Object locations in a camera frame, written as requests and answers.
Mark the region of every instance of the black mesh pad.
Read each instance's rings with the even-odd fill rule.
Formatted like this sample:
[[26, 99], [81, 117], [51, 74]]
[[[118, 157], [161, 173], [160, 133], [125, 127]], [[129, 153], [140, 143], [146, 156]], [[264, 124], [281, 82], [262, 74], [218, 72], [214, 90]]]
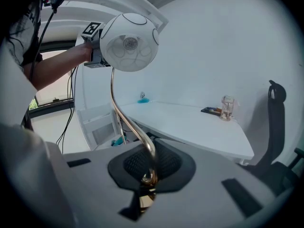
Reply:
[[[177, 191], [184, 187], [195, 173], [195, 162], [186, 153], [164, 143], [161, 139], [154, 141], [157, 161], [158, 184], [156, 192]], [[124, 189], [139, 190], [143, 176], [149, 175], [153, 167], [150, 154], [144, 146], [116, 156], [108, 164], [108, 171], [116, 184]]]

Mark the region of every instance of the desk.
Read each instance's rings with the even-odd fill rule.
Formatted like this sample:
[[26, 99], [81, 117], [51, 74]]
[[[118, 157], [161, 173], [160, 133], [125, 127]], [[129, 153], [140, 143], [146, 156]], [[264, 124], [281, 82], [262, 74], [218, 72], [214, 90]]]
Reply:
[[239, 124], [202, 113], [202, 108], [159, 102], [121, 107], [137, 123], [174, 140], [224, 156], [251, 160], [254, 153]]

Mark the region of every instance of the office chair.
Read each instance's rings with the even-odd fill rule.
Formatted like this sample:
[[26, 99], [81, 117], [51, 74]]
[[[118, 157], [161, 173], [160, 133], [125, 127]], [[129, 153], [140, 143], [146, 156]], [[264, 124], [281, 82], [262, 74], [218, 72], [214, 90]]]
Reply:
[[268, 90], [268, 119], [269, 119], [269, 141], [265, 155], [257, 165], [242, 166], [245, 170], [258, 177], [264, 182], [276, 195], [281, 194], [289, 187], [294, 186], [299, 178], [291, 170], [301, 158], [304, 158], [304, 152], [295, 149], [298, 154], [296, 159], [287, 167], [280, 162], [272, 161], [283, 151], [285, 143], [285, 108], [286, 99], [285, 89], [269, 81], [271, 86]]

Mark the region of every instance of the window frame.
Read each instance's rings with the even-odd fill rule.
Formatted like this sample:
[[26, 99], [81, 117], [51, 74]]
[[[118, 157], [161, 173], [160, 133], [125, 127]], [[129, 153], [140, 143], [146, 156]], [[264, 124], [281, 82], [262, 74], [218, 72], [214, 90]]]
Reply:
[[[40, 53], [51, 52], [51, 51], [60, 51], [60, 50], [68, 50], [74, 47], [76, 44], [76, 40], [65, 40], [65, 41], [52, 41], [42, 43], [40, 47]], [[46, 115], [49, 113], [54, 113], [62, 110], [69, 109], [70, 107], [74, 107], [73, 98], [70, 100], [62, 99], [55, 102], [50, 102], [46, 104], [38, 104], [38, 100], [35, 96], [35, 101], [37, 103], [38, 108], [29, 110], [30, 118], [34, 118], [37, 116]]]

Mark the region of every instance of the glass jar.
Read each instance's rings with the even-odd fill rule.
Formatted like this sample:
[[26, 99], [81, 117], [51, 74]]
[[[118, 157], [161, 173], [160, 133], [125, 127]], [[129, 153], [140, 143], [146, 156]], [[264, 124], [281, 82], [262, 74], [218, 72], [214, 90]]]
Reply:
[[231, 96], [224, 96], [222, 98], [222, 111], [220, 113], [220, 118], [224, 121], [230, 121], [232, 111], [233, 111], [233, 103], [234, 103], [234, 98]]

